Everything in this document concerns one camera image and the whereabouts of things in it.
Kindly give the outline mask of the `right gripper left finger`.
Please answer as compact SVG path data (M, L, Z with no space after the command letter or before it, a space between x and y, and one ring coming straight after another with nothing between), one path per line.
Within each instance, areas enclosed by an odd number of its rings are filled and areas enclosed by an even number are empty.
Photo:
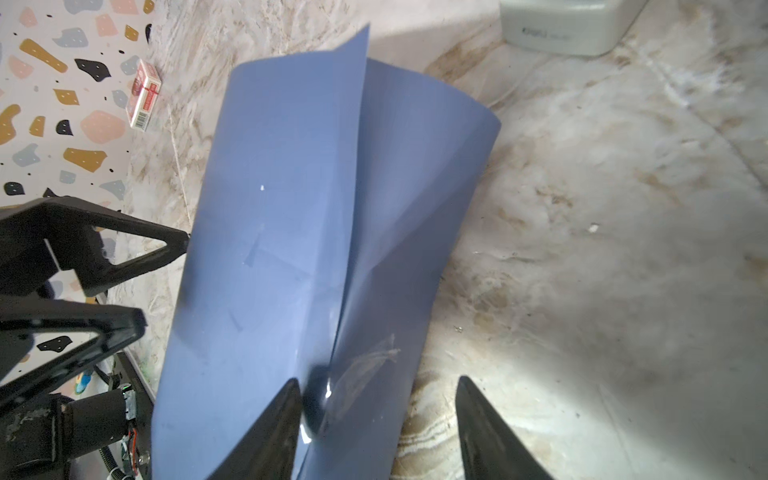
M299 382L291 378L208 480L290 480L301 416Z

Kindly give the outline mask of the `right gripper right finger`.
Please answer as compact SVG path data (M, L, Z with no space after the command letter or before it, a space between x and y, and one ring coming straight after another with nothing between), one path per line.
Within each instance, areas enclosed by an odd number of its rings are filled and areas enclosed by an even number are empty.
M466 479L552 480L469 376L455 395Z

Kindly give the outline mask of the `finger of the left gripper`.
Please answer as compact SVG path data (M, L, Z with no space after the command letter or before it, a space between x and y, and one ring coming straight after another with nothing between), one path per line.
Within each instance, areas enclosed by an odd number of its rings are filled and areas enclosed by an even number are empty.
M102 253L104 228L164 246L120 264ZM41 198L1 211L1 293L27 296L60 270L72 270L87 296L162 268L186 253L190 235L79 198Z
M138 341L138 308L33 297L1 298L1 412L50 393Z

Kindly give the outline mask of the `blue wrapping paper sheet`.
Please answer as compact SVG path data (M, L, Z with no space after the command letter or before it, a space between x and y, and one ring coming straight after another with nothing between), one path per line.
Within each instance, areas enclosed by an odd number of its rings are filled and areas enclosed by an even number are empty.
M390 475L500 121L368 48L362 29L231 73L152 419L157 479L212 474L290 379L292 478Z

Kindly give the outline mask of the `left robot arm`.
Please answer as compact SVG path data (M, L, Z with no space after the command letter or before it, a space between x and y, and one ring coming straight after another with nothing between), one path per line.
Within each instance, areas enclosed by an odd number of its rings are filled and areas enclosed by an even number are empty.
M68 380L138 341L141 309L59 300L49 280L71 270L94 297L184 255L188 233L79 198L46 197L1 212L1 476L65 479L71 460L130 431L134 393L81 402Z

